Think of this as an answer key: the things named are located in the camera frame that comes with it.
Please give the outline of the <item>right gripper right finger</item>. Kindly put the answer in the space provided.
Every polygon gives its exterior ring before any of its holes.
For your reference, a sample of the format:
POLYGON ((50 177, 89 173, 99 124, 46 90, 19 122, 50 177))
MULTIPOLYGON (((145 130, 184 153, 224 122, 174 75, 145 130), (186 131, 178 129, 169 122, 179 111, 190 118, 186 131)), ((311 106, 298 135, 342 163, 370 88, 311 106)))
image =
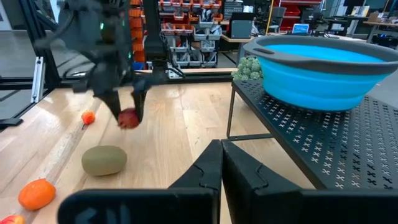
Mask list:
POLYGON ((233 224, 398 224, 396 190, 303 189, 234 143, 222 145, 233 224))

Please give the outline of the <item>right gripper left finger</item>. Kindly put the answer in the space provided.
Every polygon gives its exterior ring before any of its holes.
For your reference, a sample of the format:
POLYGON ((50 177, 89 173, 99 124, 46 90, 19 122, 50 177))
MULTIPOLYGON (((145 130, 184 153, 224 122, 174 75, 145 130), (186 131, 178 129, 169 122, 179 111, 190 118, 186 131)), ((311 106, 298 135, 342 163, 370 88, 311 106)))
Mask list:
POLYGON ((58 224, 219 224, 223 147, 212 140, 167 189, 88 189, 68 196, 58 224))

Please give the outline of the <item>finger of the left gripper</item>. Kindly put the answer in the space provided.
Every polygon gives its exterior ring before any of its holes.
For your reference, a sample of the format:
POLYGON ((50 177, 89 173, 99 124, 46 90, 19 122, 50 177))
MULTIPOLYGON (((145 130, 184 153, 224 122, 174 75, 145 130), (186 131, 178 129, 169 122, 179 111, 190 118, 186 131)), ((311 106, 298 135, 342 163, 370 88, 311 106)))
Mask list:
POLYGON ((142 121, 144 116, 144 105, 146 100, 148 88, 145 83, 136 83, 132 92, 134 100, 135 111, 139 121, 142 121))
POLYGON ((119 119, 119 114, 121 112, 121 104, 119 100, 119 94, 117 91, 105 92, 101 95, 101 100, 106 104, 106 106, 111 111, 115 120, 119 119))

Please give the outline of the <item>dark red pomegranate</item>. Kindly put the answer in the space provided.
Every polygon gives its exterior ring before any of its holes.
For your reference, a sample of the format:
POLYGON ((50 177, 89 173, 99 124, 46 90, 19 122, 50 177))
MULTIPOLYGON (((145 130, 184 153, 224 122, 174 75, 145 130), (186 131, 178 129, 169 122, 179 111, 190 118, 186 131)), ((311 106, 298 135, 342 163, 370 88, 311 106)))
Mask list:
POLYGON ((121 129, 134 129, 140 124, 135 108, 126 108, 118 116, 118 126, 121 129))

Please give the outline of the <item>brown-green kiwi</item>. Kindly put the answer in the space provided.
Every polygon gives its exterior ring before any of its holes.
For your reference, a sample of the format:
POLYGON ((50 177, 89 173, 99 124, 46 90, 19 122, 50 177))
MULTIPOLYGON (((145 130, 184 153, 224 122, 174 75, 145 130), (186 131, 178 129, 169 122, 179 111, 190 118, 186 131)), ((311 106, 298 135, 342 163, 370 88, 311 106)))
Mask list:
POLYGON ((95 146, 81 157, 83 170, 91 176, 116 174, 125 168, 126 163, 126 152, 117 146, 95 146))

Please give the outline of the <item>orange mandarin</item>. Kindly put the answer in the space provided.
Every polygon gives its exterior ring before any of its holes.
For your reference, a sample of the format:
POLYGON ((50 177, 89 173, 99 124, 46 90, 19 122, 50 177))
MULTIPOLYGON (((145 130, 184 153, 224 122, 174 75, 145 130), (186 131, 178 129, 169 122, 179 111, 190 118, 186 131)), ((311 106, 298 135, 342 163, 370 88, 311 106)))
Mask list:
POLYGON ((21 189, 18 202, 26 210, 38 210, 48 205, 56 194, 56 188, 46 179, 29 182, 21 189))

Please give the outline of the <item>blue collapsible colander bowl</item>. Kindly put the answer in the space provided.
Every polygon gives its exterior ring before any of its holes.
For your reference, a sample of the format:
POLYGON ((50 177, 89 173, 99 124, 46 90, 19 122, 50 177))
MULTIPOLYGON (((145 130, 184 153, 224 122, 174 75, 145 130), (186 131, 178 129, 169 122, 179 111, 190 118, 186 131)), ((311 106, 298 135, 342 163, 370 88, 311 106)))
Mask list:
POLYGON ((353 109, 377 83, 398 71, 398 51, 348 40, 263 36, 244 50, 257 57, 270 96, 318 111, 353 109))

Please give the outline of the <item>orange bin stack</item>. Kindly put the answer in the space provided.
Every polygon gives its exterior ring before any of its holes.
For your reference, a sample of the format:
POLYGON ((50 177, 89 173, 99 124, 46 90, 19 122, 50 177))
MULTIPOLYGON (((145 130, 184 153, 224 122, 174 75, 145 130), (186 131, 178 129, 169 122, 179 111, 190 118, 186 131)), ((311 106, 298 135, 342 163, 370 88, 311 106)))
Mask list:
POLYGON ((131 31, 134 61, 144 63, 144 11, 142 8, 142 0, 129 0, 129 3, 129 26, 131 31))

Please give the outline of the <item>grey parts bin rack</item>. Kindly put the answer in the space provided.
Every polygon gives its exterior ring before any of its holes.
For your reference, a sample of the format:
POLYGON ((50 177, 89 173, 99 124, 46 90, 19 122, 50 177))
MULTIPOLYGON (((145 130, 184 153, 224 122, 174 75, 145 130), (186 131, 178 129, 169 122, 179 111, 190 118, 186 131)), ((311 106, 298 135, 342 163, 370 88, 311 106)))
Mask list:
POLYGON ((159 0, 161 31, 182 68, 215 68, 223 0, 159 0))

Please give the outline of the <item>black perforated metal stand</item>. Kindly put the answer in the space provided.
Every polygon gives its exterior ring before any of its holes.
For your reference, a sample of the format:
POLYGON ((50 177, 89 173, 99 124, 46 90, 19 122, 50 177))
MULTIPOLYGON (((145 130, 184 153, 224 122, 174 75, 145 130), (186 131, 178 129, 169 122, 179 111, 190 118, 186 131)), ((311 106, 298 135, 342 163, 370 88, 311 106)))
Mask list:
POLYGON ((365 96, 345 112, 294 108, 269 96, 260 81, 233 81, 268 130, 231 141, 274 138, 317 189, 398 190, 398 108, 365 96))

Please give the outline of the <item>blue laptop screen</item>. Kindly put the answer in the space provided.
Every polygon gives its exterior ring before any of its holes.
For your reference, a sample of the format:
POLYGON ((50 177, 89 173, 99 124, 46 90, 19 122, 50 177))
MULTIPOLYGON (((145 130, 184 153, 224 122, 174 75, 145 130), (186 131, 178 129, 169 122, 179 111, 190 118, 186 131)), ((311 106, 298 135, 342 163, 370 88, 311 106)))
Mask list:
POLYGON ((293 34, 307 34, 309 31, 309 24, 294 24, 292 28, 293 34))

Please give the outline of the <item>red cabinet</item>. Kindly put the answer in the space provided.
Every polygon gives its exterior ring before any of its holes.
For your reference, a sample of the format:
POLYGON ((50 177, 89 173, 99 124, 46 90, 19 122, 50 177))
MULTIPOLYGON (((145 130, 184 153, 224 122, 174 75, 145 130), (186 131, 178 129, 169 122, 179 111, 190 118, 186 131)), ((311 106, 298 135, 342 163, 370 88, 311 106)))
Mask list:
POLYGON ((273 6, 285 8, 280 31, 292 30, 294 24, 301 23, 309 11, 317 11, 323 2, 324 0, 274 0, 273 6))

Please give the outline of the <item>silver aluminium bracket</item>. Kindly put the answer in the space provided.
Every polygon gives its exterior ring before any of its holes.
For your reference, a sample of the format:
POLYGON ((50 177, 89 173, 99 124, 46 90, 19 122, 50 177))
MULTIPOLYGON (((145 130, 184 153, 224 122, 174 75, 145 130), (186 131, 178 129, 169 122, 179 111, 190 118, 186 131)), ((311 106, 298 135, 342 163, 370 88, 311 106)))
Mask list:
POLYGON ((36 57, 32 82, 31 103, 38 103, 43 97, 45 62, 43 57, 36 57))

